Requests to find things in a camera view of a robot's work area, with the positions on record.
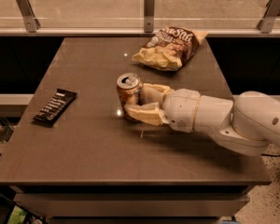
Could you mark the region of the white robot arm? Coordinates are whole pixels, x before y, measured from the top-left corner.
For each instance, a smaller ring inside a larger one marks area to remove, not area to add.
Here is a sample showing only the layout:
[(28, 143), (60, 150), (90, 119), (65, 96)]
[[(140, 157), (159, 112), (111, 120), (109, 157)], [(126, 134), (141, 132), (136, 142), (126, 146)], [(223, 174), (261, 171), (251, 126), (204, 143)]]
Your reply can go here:
[(142, 101), (124, 109), (144, 123), (204, 133), (218, 145), (248, 156), (262, 154), (270, 144), (280, 148), (280, 102), (264, 93), (246, 91), (232, 101), (146, 83)]

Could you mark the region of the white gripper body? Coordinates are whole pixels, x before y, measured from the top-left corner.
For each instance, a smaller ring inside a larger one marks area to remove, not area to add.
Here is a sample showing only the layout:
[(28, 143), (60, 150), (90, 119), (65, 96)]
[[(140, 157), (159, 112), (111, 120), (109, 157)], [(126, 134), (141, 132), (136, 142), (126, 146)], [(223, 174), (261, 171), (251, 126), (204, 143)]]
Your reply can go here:
[(163, 109), (173, 130), (192, 132), (200, 98), (201, 95), (197, 91), (187, 89), (176, 90), (166, 96)]

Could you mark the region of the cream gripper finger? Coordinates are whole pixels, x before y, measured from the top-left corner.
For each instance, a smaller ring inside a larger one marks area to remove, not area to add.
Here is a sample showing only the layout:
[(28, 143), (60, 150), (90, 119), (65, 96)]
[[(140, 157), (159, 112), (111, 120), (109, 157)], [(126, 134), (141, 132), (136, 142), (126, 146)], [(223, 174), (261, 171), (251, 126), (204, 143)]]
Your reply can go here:
[(146, 124), (155, 126), (170, 124), (170, 120), (168, 120), (158, 102), (145, 105), (125, 105), (124, 109), (131, 118)]
[(173, 89), (166, 85), (144, 83), (141, 102), (143, 105), (151, 103), (163, 105), (165, 98), (173, 91)]

